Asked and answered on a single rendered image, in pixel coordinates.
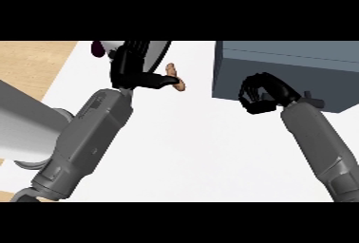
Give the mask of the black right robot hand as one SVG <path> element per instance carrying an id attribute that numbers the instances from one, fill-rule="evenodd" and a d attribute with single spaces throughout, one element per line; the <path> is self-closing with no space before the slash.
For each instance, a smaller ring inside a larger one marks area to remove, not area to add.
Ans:
<path id="1" fill-rule="evenodd" d="M 272 97 L 272 101 L 262 99 L 261 88 Z M 287 107 L 300 98 L 300 94 L 290 85 L 267 72 L 249 76 L 243 81 L 238 100 L 247 112 L 253 115 L 275 111 L 278 104 Z"/>

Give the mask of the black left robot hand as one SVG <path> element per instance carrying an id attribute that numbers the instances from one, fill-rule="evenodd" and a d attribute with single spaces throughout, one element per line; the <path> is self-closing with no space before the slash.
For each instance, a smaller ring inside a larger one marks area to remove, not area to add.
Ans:
<path id="1" fill-rule="evenodd" d="M 145 54 L 151 41 L 126 41 L 111 59 L 110 77 L 114 88 L 135 89 L 145 87 L 160 89 L 181 80 L 169 75 L 144 71 Z"/>

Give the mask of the blue-grey drawer cabinet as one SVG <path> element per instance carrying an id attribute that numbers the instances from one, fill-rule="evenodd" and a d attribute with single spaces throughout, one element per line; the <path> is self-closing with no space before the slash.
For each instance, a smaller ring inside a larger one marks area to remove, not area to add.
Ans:
<path id="1" fill-rule="evenodd" d="M 238 99 L 243 80 L 268 72 L 342 113 L 359 104 L 359 41 L 219 41 L 212 96 Z"/>

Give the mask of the tan curved object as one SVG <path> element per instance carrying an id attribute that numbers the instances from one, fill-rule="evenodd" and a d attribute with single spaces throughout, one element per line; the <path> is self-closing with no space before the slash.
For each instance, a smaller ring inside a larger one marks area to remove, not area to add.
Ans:
<path id="1" fill-rule="evenodd" d="M 179 92 L 185 91 L 185 82 L 181 79 L 181 77 L 178 76 L 176 66 L 175 66 L 173 63 L 168 64 L 168 66 L 166 66 L 166 72 L 168 72 L 168 75 L 169 76 L 176 77 L 179 79 L 179 83 L 178 84 L 173 84 L 173 88 Z"/>

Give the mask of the dark purple object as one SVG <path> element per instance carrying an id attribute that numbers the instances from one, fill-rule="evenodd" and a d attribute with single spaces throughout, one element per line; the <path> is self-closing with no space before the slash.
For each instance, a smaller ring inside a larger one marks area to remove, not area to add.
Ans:
<path id="1" fill-rule="evenodd" d="M 101 41 L 94 41 L 92 43 L 92 54 L 101 58 L 105 55 L 105 49 L 101 44 Z"/>

